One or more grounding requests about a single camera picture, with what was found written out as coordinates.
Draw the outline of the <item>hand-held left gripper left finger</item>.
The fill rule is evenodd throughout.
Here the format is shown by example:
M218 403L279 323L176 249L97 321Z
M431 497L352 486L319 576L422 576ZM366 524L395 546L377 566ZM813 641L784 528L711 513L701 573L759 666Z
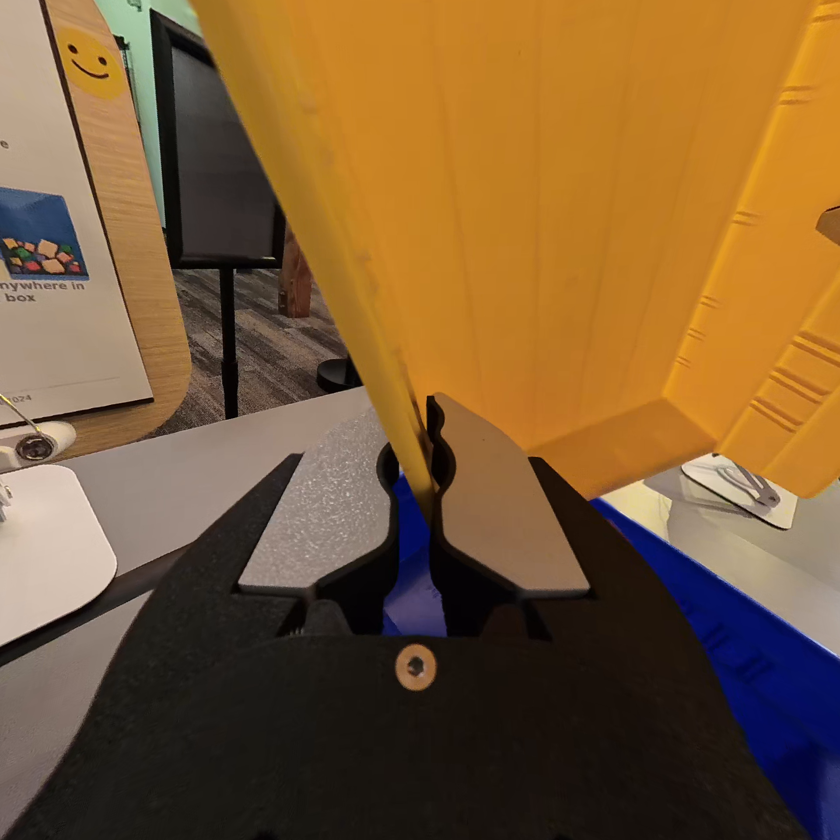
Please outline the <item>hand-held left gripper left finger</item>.
M238 588L335 602L354 634L382 634L400 567L399 474L373 407L332 427L294 468Z

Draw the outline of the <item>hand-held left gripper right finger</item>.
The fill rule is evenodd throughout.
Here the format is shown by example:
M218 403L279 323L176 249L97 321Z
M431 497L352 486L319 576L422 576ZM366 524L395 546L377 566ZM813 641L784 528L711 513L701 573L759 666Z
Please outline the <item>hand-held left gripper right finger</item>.
M591 592L525 451L454 397L427 399L434 499L429 569L448 635L480 635L498 608Z

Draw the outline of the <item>blue plastic bin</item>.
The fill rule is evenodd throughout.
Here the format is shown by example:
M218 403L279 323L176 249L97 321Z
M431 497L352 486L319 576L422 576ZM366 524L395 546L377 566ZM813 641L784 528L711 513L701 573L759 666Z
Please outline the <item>blue plastic bin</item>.
M838 658L532 464L592 590L413 638L429 836L838 838Z

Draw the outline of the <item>yellow plastic bin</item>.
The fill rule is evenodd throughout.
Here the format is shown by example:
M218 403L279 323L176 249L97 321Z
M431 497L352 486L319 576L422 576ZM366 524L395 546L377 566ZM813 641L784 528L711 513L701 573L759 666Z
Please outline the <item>yellow plastic bin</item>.
M426 512L442 392L587 498L838 479L838 2L194 2Z

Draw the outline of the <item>white stand knob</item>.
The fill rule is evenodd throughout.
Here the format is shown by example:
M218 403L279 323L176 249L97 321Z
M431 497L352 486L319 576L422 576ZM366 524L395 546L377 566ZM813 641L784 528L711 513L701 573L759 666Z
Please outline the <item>white stand knob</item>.
M77 440L67 422L51 421L37 427L19 425L1 430L1 473L40 465L62 456Z

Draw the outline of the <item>black screen on floor stand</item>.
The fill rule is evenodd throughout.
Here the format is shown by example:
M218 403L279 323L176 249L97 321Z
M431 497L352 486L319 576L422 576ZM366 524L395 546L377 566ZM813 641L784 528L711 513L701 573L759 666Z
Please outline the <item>black screen on floor stand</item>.
M286 217L204 41L150 10L164 238L175 270L216 270L224 415L238 416L235 276L281 269Z

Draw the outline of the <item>wooden instruction board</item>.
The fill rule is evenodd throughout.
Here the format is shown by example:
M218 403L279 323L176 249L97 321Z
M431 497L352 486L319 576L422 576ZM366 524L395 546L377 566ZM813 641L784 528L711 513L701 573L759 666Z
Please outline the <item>wooden instruction board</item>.
M53 462L131 443L192 364L130 85L94 2L2 17L2 429L61 421Z

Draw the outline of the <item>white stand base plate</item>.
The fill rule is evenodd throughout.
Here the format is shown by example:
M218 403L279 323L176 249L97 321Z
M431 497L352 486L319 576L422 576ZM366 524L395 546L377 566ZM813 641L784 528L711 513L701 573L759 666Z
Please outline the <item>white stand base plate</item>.
M2 474L1 645L77 612L109 587L115 552L77 475L60 465Z
M692 459L680 470L686 478L751 517L781 531L792 528L797 496L729 458L712 453Z

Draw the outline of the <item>brown wooden post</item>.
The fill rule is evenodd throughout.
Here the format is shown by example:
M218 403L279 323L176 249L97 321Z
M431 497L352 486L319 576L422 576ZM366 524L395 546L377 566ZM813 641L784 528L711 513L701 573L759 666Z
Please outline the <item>brown wooden post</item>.
M312 272L288 222L283 247L278 311L289 319L306 319L310 317Z

